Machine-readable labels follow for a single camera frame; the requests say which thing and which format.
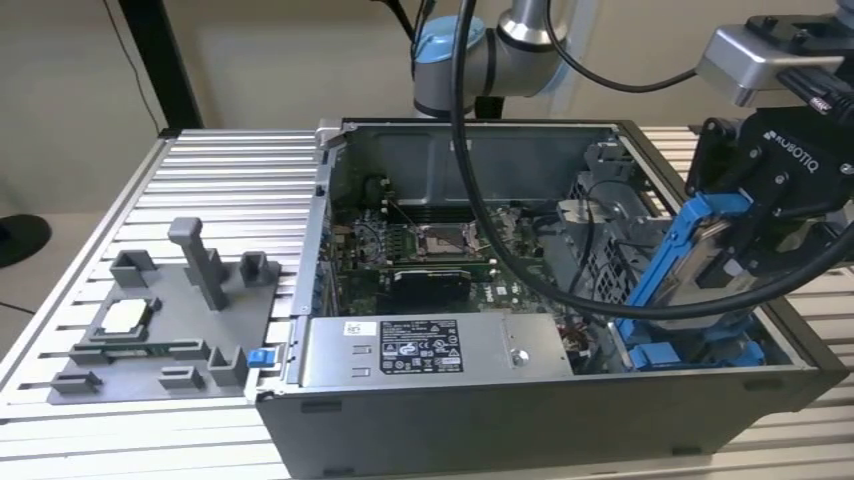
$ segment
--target aluminum extrusion table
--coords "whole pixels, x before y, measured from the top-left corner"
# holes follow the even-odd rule
[[[687,128],[643,130],[684,176],[695,135]],[[224,260],[264,250],[281,263],[266,343],[284,341],[313,152],[313,131],[198,130],[158,141],[0,363],[0,478],[288,477],[244,398],[52,406],[46,382],[110,288],[106,267],[116,253],[145,248],[156,262],[180,261],[165,236],[176,216],[202,219],[205,245]],[[851,270],[828,272],[788,300],[854,371]],[[456,478],[747,477],[854,478],[854,375],[803,411],[759,420],[711,457]]]

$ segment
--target robotiq logo text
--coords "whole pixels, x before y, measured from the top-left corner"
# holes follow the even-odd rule
[[[763,135],[765,140],[776,143],[783,149],[791,153],[791,156],[800,162],[800,165],[805,167],[809,173],[815,173],[817,171],[817,167],[820,166],[817,161],[812,159],[812,155],[805,153],[805,150],[800,148],[797,145],[791,143],[783,137],[780,137],[773,130],[768,130]]]

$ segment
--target power supply label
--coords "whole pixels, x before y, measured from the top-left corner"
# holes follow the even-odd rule
[[[456,320],[380,322],[378,328],[378,366],[385,375],[463,371]]]

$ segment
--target cable connector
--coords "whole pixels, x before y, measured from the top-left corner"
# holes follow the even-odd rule
[[[792,67],[776,75],[809,108],[840,126],[854,126],[854,89],[820,67]]]

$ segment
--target beige wall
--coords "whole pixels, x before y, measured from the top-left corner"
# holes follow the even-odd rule
[[[0,2],[5,213],[104,210],[153,138],[100,0]]]
[[[651,83],[696,65],[717,25],[743,23],[752,15],[827,13],[832,0],[579,0],[597,3],[595,28],[583,53],[584,65],[624,83]],[[728,106],[700,79],[660,92],[627,94],[585,79],[576,81],[568,108],[571,118],[629,118],[645,125],[700,123],[708,116],[744,116]]]
[[[166,1],[210,126],[309,127],[321,117],[408,116],[408,43],[393,16],[366,0]],[[508,0],[479,2],[493,25]],[[409,17],[416,0],[405,0]],[[452,15],[441,0],[433,16]],[[511,116],[543,116],[548,99],[513,99]]]

